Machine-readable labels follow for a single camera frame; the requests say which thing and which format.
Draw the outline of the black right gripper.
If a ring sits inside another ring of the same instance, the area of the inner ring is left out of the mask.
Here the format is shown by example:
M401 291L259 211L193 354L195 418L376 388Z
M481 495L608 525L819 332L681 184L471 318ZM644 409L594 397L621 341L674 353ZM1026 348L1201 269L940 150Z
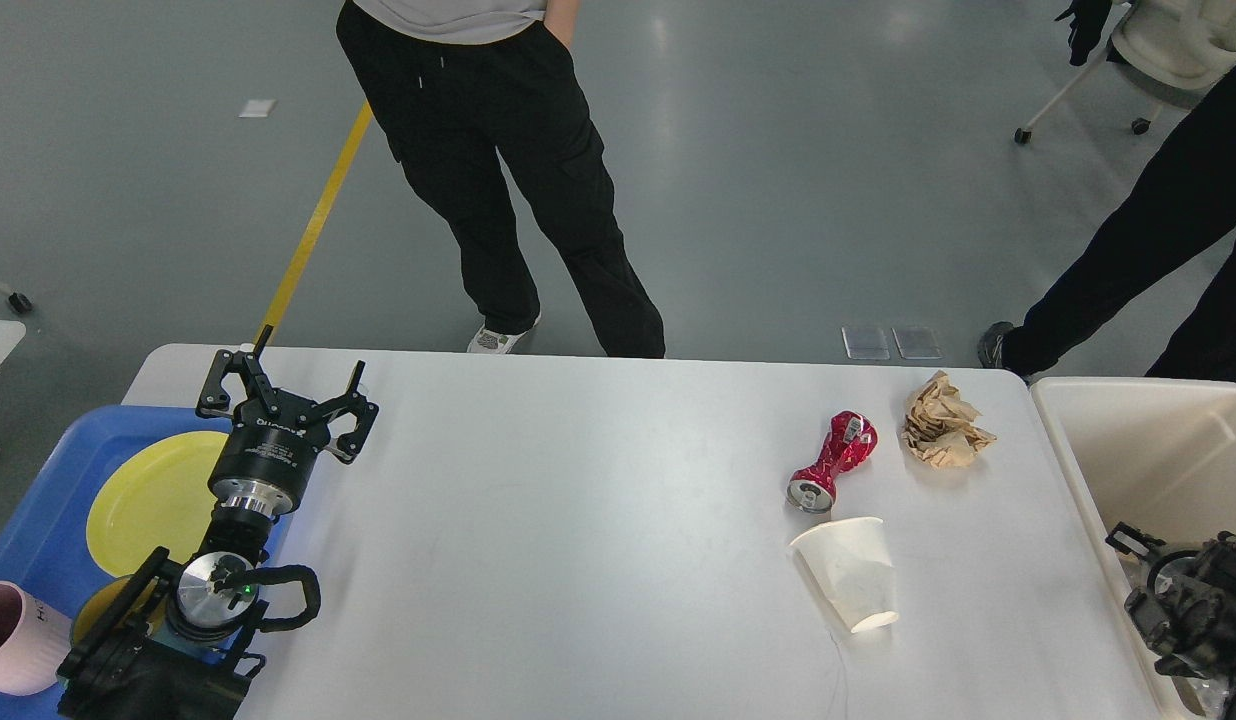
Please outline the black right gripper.
M1166 541L1145 534L1125 521L1107 532L1107 547L1131 562L1145 566L1143 589L1158 600L1180 601L1184 578L1192 578L1200 550L1185 547L1166 551Z

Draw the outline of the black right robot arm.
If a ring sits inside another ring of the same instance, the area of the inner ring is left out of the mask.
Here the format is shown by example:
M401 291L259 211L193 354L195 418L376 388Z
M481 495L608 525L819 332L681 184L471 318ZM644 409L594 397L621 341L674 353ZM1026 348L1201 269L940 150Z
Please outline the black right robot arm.
M1119 522L1104 542L1143 571L1124 610L1156 655L1154 671L1225 683L1220 718L1236 719L1236 534L1167 552L1163 538Z

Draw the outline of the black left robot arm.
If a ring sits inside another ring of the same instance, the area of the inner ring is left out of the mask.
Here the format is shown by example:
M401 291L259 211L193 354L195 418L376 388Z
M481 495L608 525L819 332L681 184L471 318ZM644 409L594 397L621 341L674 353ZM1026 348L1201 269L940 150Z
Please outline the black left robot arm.
M302 506L318 454L352 464L379 406L362 391L363 361L324 401L269 382L248 347L220 350L197 415L231 421L208 473L214 510L188 559L157 547L87 626L57 669L66 719L234 719L266 657L257 634L293 632L321 609L315 571L269 562L276 524Z

